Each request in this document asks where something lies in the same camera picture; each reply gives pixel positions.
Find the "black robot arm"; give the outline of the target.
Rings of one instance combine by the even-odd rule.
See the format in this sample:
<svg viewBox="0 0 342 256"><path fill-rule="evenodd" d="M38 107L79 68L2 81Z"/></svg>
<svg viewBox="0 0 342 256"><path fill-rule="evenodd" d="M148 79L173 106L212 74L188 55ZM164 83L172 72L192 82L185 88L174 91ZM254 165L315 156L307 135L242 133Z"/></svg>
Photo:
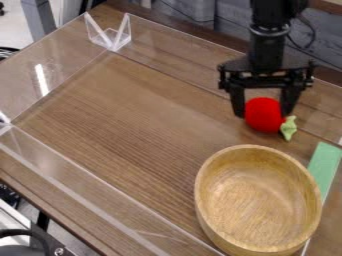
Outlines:
<svg viewBox="0 0 342 256"><path fill-rule="evenodd" d="M230 95L234 114L246 116L246 89L280 89L281 114L289 115L303 92L313 86L316 64L285 54L292 20L309 0L250 0L252 23L248 55L218 65L218 88Z"/></svg>

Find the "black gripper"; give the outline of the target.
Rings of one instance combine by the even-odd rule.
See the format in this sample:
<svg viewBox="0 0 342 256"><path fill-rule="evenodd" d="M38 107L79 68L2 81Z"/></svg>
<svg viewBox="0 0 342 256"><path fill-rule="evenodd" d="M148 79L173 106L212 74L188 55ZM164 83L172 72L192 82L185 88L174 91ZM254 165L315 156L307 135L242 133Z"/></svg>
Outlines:
<svg viewBox="0 0 342 256"><path fill-rule="evenodd" d="M230 91L234 114L245 117L245 89L281 89L281 112L288 116L303 91L313 86L316 63L308 58L286 55L280 67L257 69L246 56L218 65L218 88Z"/></svg>

